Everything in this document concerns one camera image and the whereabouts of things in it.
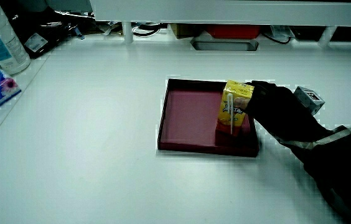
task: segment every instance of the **cable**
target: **cable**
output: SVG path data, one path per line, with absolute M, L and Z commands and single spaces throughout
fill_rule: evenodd
M 288 43 L 290 42 L 290 40 L 292 39 L 292 37 L 289 37 L 288 41 L 286 41 L 286 42 L 281 42 L 281 41 L 276 40 L 276 39 L 274 39 L 274 38 L 272 38 L 272 37 L 270 37 L 270 36 L 268 36 L 268 35 L 266 35 L 266 34 L 264 34 L 264 33 L 261 33 L 261 34 L 262 34 L 263 36 L 267 37 L 268 39 L 272 40 L 273 42 L 277 42 L 277 43 L 279 43 L 279 44 L 288 44 Z

